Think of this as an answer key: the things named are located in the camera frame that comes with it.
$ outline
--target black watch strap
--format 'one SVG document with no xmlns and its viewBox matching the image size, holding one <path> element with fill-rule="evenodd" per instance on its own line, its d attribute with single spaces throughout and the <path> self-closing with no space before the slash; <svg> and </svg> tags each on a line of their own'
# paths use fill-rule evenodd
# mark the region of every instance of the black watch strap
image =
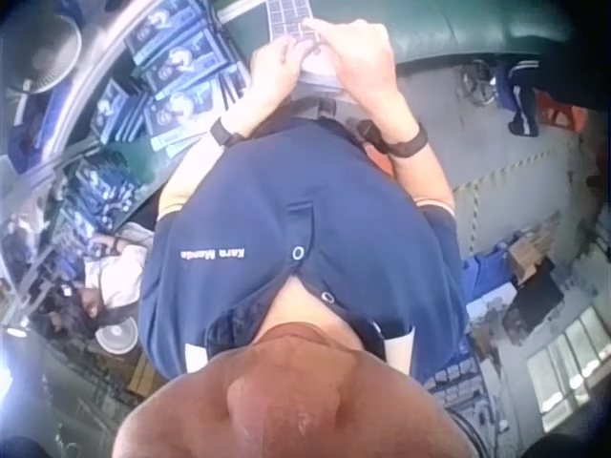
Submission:
<svg viewBox="0 0 611 458">
<path fill-rule="evenodd" d="M 240 134 L 229 133 L 221 123 L 221 119 L 217 119 L 212 127 L 210 128 L 210 135 L 219 143 L 219 146 L 229 148 L 236 143 L 245 141 L 245 138 Z"/>
<path fill-rule="evenodd" d="M 389 145 L 384 138 L 382 133 L 377 128 L 373 121 L 366 119 L 359 122 L 357 126 L 359 134 L 369 143 L 371 143 L 376 150 L 385 155 L 408 158 L 415 156 L 420 153 L 427 143 L 429 143 L 429 135 L 424 126 L 418 122 L 418 135 L 410 141 L 404 141 L 402 143 L 395 143 Z"/>
</svg>

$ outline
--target floor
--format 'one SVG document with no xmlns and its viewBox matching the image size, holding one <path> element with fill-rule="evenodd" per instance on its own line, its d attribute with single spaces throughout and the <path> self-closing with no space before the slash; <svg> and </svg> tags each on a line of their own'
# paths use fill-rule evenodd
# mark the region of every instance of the floor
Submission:
<svg viewBox="0 0 611 458">
<path fill-rule="evenodd" d="M 513 114 L 496 104 L 476 108 L 461 97 L 456 81 L 455 70 L 444 69 L 402 76 L 399 87 L 427 127 L 454 188 L 463 258 L 491 250 L 515 231 L 559 212 L 550 258 L 556 265 L 568 264 L 581 251 L 580 228 L 596 212 L 585 186 L 594 170 L 592 151 L 577 135 L 557 128 L 542 127 L 538 138 L 511 135 L 507 123 Z M 338 117 L 349 115 L 359 113 L 340 104 Z M 516 350 L 508 340 L 498 346 L 506 367 L 501 378 L 491 364 L 484 363 L 482 369 L 498 416 L 508 426 L 499 437 L 498 456 L 514 457 L 543 434 L 525 370 L 533 348 Z"/>
</svg>

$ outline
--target orange object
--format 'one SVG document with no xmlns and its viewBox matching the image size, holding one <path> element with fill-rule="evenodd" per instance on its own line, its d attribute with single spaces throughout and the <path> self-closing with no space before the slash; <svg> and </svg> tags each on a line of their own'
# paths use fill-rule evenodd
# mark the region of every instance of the orange object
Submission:
<svg viewBox="0 0 611 458">
<path fill-rule="evenodd" d="M 538 121 L 567 131 L 581 132 L 588 112 L 584 108 L 559 103 L 548 93 L 537 93 Z"/>
<path fill-rule="evenodd" d="M 365 144 L 365 152 L 369 159 L 373 161 L 375 165 L 377 165 L 382 171 L 389 174 L 391 177 L 394 177 L 392 173 L 392 164 L 390 164 L 390 159 L 388 155 L 384 155 L 380 153 L 371 143 Z"/>
</svg>

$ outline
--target cardboard box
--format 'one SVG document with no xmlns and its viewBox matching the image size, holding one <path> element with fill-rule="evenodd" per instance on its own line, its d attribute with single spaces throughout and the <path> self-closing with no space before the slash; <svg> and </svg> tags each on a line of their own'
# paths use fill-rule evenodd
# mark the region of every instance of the cardboard box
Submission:
<svg viewBox="0 0 611 458">
<path fill-rule="evenodd" d="M 507 261 L 518 284 L 522 284 L 537 272 L 537 265 L 543 261 L 541 254 L 528 237 L 523 237 L 509 248 Z"/>
</svg>

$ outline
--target window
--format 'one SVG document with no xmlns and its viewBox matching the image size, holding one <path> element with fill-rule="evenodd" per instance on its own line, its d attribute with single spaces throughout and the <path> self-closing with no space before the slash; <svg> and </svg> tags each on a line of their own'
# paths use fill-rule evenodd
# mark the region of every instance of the window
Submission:
<svg viewBox="0 0 611 458">
<path fill-rule="evenodd" d="M 547 347 L 529 358 L 543 429 L 548 432 L 590 400 L 588 387 L 599 382 L 598 371 L 611 357 L 611 338 L 593 308 Z"/>
</svg>

